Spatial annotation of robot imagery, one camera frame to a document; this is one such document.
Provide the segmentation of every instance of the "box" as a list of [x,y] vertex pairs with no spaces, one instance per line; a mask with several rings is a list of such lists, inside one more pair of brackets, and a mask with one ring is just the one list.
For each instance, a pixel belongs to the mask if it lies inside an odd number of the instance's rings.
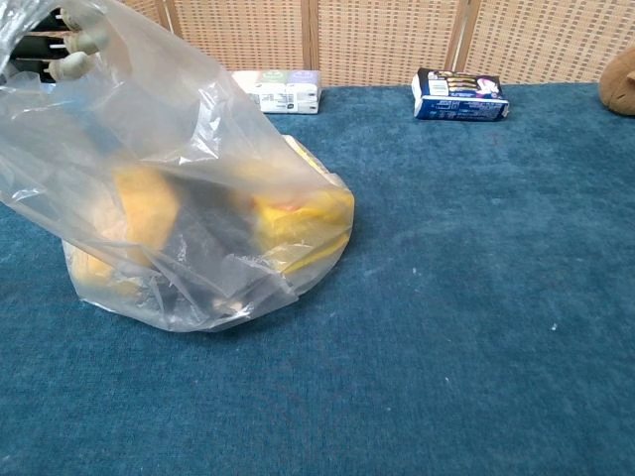
[[498,76],[422,67],[412,88],[418,119],[498,121],[509,113]]
[[319,71],[235,71],[232,76],[262,112],[318,114],[321,97]]

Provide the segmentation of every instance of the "teal carpet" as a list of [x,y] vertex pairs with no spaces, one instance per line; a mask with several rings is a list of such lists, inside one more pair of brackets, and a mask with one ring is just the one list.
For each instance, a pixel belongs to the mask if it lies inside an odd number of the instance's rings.
[[353,240],[221,334],[79,303],[0,207],[0,475],[635,474],[635,119],[506,92],[500,123],[403,87],[272,117],[356,194]]

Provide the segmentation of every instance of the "plastic bag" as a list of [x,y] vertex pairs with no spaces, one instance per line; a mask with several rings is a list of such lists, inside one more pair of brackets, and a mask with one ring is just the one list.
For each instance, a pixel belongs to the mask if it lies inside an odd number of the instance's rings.
[[163,329],[215,331],[319,282],[350,237],[342,180],[218,62],[114,0],[0,1],[5,71],[57,6],[108,42],[78,80],[6,74],[0,199],[62,238],[79,297]]

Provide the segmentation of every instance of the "blue package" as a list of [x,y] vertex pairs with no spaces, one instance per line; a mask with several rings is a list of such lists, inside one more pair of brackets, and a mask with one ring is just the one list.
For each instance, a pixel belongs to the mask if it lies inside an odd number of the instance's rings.
[[498,76],[421,67],[412,87],[417,119],[499,121],[509,113]]

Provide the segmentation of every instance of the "woven panel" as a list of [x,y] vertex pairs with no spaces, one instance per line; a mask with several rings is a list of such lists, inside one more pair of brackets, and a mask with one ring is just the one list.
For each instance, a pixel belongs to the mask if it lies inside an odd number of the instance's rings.
[[122,3],[134,8],[151,20],[160,23],[159,14],[157,12],[157,3],[155,0],[122,0]]
[[594,82],[634,41],[632,0],[481,0],[465,69],[508,83]]
[[228,69],[301,68],[300,0],[177,0],[185,40]]
[[443,68],[457,2],[320,0],[319,66],[326,84],[405,84]]

